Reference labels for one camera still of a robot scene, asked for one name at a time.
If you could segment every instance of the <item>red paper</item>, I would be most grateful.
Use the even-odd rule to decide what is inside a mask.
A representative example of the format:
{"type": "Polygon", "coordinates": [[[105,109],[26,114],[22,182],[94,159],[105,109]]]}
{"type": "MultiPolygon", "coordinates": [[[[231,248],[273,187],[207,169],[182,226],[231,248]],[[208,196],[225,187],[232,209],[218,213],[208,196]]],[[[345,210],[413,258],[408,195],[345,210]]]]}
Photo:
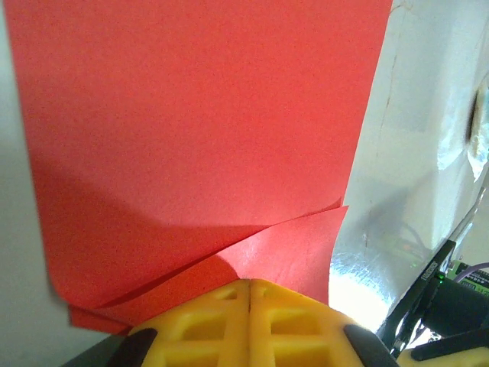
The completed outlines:
{"type": "Polygon", "coordinates": [[[266,279],[327,303],[329,262],[345,213],[342,207],[272,226],[150,290],[141,289],[86,313],[72,309],[72,323],[124,333],[128,326],[240,278],[266,279]]]}
{"type": "Polygon", "coordinates": [[[4,3],[47,265],[71,304],[341,202],[390,0],[4,3]]]}

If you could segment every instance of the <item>black plastic part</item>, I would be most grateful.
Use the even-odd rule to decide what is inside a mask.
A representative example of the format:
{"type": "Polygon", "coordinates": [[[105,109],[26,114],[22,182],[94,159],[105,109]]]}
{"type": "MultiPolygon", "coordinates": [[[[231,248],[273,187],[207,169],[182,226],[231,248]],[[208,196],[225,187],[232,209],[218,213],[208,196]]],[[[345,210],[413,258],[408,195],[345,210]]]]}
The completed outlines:
{"type": "MultiPolygon", "coordinates": [[[[414,324],[424,312],[424,310],[419,308],[419,303],[426,291],[426,288],[435,275],[438,274],[442,265],[448,261],[455,246],[456,243],[451,240],[447,240],[442,245],[433,260],[425,267],[421,275],[416,279],[411,288],[406,292],[396,308],[394,308],[392,313],[387,317],[377,331],[377,335],[381,338],[382,343],[384,343],[388,349],[395,349],[394,343],[397,339],[405,341],[409,340],[411,337],[414,324]],[[396,336],[396,329],[404,317],[406,317],[405,321],[409,321],[409,323],[404,322],[399,336],[396,336]]],[[[395,351],[394,355],[398,356],[399,352],[399,350],[395,351]]]]}
{"type": "Polygon", "coordinates": [[[155,329],[143,329],[128,336],[107,362],[107,367],[141,367],[157,334],[155,329]]]}
{"type": "Polygon", "coordinates": [[[475,330],[417,346],[411,352],[411,358],[421,362],[483,346],[489,348],[489,328],[475,330]]]}
{"type": "Polygon", "coordinates": [[[426,311],[423,324],[441,336],[477,330],[489,321],[489,297],[445,279],[426,311]]]}
{"type": "Polygon", "coordinates": [[[364,367],[399,367],[381,340],[371,331],[358,325],[343,329],[364,367]]]}

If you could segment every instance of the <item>black rubber tab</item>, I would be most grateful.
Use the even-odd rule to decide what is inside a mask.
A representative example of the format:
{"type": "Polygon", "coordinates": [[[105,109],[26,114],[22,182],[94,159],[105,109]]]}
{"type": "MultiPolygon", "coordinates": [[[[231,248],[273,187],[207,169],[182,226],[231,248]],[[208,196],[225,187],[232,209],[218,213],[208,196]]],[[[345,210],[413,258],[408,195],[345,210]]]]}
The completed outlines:
{"type": "Polygon", "coordinates": [[[346,325],[343,331],[365,367],[399,367],[385,345],[371,331],[358,325],[346,325]]]}
{"type": "Polygon", "coordinates": [[[426,361],[427,359],[443,357],[482,346],[489,348],[489,328],[469,331],[417,346],[411,352],[411,358],[418,362],[426,361]]]}
{"type": "Polygon", "coordinates": [[[107,362],[107,367],[141,367],[157,334],[155,329],[143,329],[128,336],[107,362]]]}

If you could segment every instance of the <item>wire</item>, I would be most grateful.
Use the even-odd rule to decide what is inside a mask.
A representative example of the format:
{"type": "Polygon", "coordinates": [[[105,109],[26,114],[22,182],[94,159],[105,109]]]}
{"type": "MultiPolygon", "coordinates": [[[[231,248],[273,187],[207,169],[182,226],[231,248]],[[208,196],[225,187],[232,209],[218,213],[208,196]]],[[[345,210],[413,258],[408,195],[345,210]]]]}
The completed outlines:
{"type": "Polygon", "coordinates": [[[453,278],[453,281],[460,283],[460,281],[463,278],[469,276],[470,274],[472,274],[473,272],[475,272],[477,270],[481,270],[481,269],[485,269],[485,268],[489,268],[489,262],[482,262],[480,264],[470,266],[470,267],[466,268],[462,273],[457,275],[455,278],[453,278]]]}

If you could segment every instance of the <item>yellow plastic object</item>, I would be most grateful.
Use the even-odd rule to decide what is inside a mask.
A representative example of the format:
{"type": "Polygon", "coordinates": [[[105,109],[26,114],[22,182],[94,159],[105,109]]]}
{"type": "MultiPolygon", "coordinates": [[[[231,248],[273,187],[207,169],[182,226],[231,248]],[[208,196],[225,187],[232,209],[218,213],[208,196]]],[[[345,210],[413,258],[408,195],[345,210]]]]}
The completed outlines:
{"type": "Polygon", "coordinates": [[[489,367],[489,348],[477,348],[417,362],[411,349],[404,350],[397,360],[400,367],[489,367]]]}
{"type": "Polygon", "coordinates": [[[354,323],[267,281],[240,280],[134,328],[158,334],[143,367],[362,367],[343,333],[354,323]]]}

